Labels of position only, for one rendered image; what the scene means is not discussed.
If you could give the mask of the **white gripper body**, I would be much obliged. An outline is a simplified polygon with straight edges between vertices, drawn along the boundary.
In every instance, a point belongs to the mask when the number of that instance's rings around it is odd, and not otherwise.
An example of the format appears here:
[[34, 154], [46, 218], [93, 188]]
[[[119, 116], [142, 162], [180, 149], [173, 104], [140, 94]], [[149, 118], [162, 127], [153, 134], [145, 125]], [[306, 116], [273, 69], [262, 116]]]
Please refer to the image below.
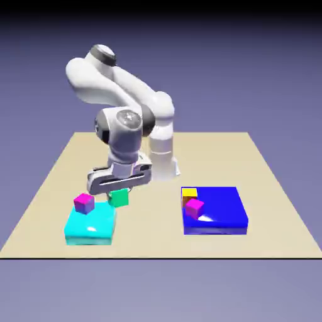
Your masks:
[[93, 168], [87, 175], [87, 191], [95, 196], [109, 194], [111, 191], [148, 184], [152, 178], [151, 164], [138, 164], [134, 173], [127, 178], [117, 178], [112, 174], [112, 168]]

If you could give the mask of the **small magenta cube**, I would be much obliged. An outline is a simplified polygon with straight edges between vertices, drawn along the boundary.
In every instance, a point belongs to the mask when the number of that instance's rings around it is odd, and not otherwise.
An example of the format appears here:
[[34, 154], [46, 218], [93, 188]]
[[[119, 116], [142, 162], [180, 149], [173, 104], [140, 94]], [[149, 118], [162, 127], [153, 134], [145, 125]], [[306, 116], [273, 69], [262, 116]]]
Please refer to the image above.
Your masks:
[[204, 212], [204, 202], [198, 199], [190, 199], [185, 205], [185, 212], [187, 216], [198, 220]]
[[88, 214], [95, 208], [95, 198], [90, 194], [82, 193], [74, 199], [74, 207], [78, 213]]

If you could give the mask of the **large cyan box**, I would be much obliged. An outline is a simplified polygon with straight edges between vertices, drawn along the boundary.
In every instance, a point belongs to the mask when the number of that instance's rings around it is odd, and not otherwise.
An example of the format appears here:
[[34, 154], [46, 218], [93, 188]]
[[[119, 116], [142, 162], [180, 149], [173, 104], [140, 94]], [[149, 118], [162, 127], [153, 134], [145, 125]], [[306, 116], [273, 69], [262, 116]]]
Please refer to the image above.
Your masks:
[[67, 245], [110, 245], [116, 226], [116, 208], [97, 202], [88, 214], [72, 208], [64, 228]]

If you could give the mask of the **small green cube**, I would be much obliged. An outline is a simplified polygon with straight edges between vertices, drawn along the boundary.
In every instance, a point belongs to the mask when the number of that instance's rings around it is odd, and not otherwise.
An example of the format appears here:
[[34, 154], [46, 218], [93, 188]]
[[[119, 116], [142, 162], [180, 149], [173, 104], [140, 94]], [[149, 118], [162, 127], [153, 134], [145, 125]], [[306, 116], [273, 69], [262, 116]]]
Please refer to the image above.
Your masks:
[[111, 191], [108, 194], [108, 203], [115, 208], [129, 205], [129, 189]]

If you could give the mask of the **small yellow cube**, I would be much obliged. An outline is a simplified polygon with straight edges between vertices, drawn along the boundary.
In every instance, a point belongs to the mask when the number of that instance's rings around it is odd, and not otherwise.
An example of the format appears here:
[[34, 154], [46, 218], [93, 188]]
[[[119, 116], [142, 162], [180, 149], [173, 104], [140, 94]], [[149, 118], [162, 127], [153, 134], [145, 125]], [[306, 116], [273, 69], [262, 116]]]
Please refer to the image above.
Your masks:
[[184, 207], [191, 199], [197, 198], [197, 189], [195, 187], [183, 187], [181, 189], [181, 205]]

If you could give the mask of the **large blue box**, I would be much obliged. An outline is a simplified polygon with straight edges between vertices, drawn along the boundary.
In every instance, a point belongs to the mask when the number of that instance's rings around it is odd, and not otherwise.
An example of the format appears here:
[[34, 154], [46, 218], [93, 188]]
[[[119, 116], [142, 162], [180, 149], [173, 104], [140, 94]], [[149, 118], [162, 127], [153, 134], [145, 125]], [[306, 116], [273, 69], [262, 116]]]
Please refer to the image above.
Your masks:
[[185, 235], [245, 235], [248, 216], [236, 187], [195, 187], [198, 200], [204, 202], [198, 220], [186, 215], [182, 207]]

